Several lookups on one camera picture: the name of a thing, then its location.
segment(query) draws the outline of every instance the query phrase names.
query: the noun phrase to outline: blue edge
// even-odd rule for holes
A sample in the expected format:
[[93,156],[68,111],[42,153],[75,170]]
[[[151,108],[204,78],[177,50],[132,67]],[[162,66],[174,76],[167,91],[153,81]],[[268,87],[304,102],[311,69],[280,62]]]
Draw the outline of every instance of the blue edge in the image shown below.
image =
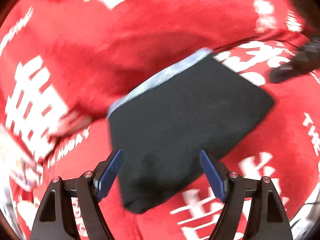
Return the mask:
[[[123,152],[119,149],[111,160],[109,166],[104,171],[98,183],[96,198],[99,202],[108,195],[111,186],[121,168],[122,162]],[[214,195],[223,203],[225,203],[227,196],[223,190],[222,179],[204,150],[200,152],[200,165],[209,181]]]
[[214,195],[220,199],[222,203],[225,203],[227,196],[223,190],[222,179],[204,150],[200,152],[200,165],[209,181]]
[[98,182],[98,189],[96,198],[100,202],[103,198],[108,196],[108,193],[111,189],[113,182],[116,179],[116,176],[121,168],[123,162],[123,153],[122,150],[118,150],[111,160],[109,166],[104,171],[101,176],[100,181]]

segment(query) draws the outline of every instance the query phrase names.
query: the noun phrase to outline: red shirt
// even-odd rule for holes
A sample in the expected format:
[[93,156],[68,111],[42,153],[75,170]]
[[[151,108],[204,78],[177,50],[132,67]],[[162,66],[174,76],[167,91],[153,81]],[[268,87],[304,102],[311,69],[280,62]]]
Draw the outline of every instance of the red shirt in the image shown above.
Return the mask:
[[[53,176],[76,178],[106,159],[110,104],[203,47],[229,50],[217,59],[276,100],[223,161],[250,178],[271,176],[291,218],[318,180],[319,84],[311,75],[269,84],[267,72],[307,41],[304,24],[290,0],[20,0],[0,29],[0,120],[30,156],[45,159],[33,196],[12,184],[26,235],[36,211],[28,201],[41,200]],[[72,110],[97,121],[59,145],[43,136]],[[115,183],[100,207],[116,239],[198,240],[210,234],[222,207],[208,188],[202,176],[165,204],[133,215],[122,208]]]

